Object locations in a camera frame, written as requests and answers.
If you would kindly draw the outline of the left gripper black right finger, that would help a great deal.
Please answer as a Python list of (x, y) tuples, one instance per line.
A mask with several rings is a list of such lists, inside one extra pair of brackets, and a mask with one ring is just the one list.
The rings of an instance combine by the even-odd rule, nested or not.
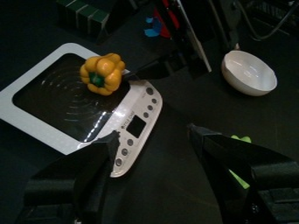
[(189, 138), (223, 224), (299, 224), (299, 163), (193, 124)]

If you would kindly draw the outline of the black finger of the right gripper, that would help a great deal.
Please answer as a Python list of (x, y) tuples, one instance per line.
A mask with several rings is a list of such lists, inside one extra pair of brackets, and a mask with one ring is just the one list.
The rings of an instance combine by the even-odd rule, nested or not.
[(123, 80), (159, 80), (169, 77), (186, 66), (187, 62), (182, 58), (161, 58), (142, 66), (138, 71), (126, 73), (123, 75)]

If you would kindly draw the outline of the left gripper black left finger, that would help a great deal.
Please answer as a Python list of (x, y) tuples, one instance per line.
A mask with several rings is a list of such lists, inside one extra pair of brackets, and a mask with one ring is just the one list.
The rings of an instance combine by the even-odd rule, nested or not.
[(30, 179), (23, 224), (102, 224), (119, 133), (62, 157)]

